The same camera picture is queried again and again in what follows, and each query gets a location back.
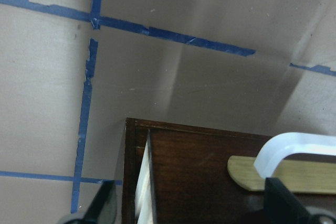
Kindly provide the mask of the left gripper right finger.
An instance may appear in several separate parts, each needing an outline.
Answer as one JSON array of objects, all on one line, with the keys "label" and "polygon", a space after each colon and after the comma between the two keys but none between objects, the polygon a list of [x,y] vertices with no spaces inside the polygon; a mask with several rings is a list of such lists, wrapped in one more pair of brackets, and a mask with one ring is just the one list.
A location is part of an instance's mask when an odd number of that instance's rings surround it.
[{"label": "left gripper right finger", "polygon": [[312,214],[278,178],[266,178],[264,211],[270,223],[308,223]]}]

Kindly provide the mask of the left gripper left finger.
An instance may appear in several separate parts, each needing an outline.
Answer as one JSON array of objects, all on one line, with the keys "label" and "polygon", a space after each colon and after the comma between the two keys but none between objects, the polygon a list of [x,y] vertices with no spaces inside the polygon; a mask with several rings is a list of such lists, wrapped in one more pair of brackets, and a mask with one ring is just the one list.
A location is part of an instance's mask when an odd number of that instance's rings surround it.
[{"label": "left gripper left finger", "polygon": [[103,182],[87,209],[83,223],[113,224],[117,217],[117,194],[114,181]]}]

